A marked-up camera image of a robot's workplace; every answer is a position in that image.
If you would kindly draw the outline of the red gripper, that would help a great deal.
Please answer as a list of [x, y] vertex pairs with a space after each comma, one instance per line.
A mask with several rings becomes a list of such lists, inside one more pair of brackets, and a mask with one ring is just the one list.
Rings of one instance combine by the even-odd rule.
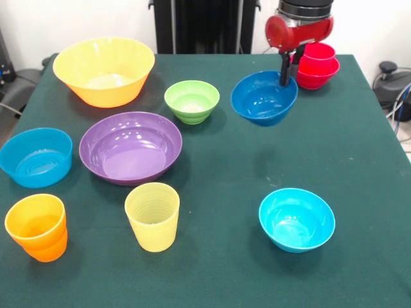
[[[320, 21], [297, 21], [282, 15], [271, 16], [265, 25], [265, 34], [270, 47], [275, 47], [281, 55], [279, 84], [288, 85], [290, 76], [297, 79], [299, 63], [307, 43], [326, 39], [333, 29], [334, 19], [328, 17]], [[290, 68], [290, 53], [295, 50]]]

